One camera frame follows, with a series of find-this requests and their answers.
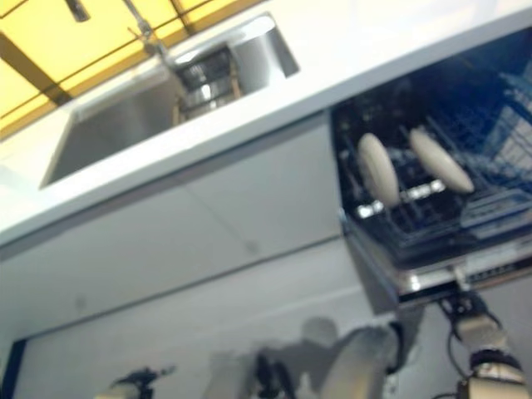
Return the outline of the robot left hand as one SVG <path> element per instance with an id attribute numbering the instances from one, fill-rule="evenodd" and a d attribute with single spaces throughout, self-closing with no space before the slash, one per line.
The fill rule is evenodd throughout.
<path id="1" fill-rule="evenodd" d="M 176 365 L 169 365 L 169 366 L 162 367 L 156 370 L 149 368 L 149 367 L 144 367 L 144 368 L 135 370 L 133 372 L 130 372 L 125 377 L 121 377 L 115 380 L 111 385 L 114 386 L 117 384 L 128 383 L 128 384 L 132 384 L 138 389 L 147 388 L 155 380 L 160 379 L 162 377 L 169 376 L 170 374 L 175 372 L 176 369 L 177 369 Z"/>

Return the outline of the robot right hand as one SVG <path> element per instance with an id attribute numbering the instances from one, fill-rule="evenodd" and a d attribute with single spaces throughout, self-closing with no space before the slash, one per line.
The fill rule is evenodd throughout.
<path id="1" fill-rule="evenodd" d="M 441 311 L 452 326 L 466 318 L 477 318 L 488 313 L 485 302 L 472 289 L 469 278 L 460 268 L 452 268 L 457 288 L 438 301 Z"/>

